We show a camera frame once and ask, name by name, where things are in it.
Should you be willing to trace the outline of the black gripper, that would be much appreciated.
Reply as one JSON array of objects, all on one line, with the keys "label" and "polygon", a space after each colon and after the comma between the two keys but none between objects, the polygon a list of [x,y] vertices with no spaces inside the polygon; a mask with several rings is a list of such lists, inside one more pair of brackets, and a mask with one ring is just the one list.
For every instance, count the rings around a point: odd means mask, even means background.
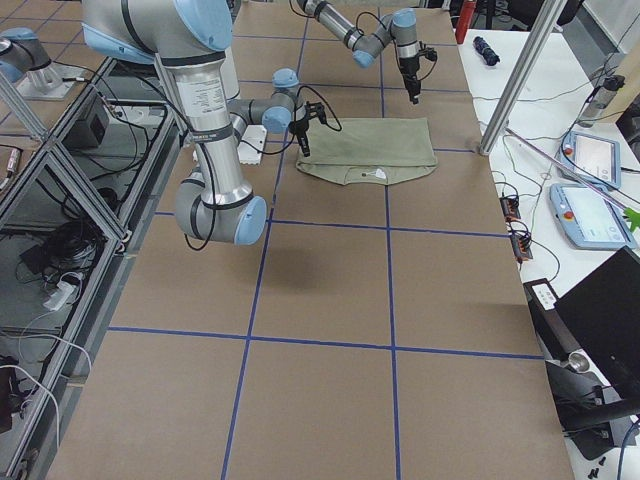
[{"label": "black gripper", "polygon": [[420,60],[417,56],[401,57],[398,65],[409,100],[413,105],[417,105],[421,92],[421,80],[418,78]]},{"label": "black gripper", "polygon": [[300,151],[304,157],[310,156],[310,147],[307,137],[307,131],[309,129],[309,118],[305,114],[302,118],[292,120],[289,123],[288,130],[293,135],[294,139],[298,142]]}]

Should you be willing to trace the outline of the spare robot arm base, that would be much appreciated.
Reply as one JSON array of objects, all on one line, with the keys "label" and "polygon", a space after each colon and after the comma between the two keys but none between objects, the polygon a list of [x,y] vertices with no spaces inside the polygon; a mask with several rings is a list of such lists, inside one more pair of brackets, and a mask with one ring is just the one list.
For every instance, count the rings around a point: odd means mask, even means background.
[{"label": "spare robot arm base", "polygon": [[28,100],[63,100],[72,84],[63,81],[36,33],[27,27],[1,32],[1,73]]}]

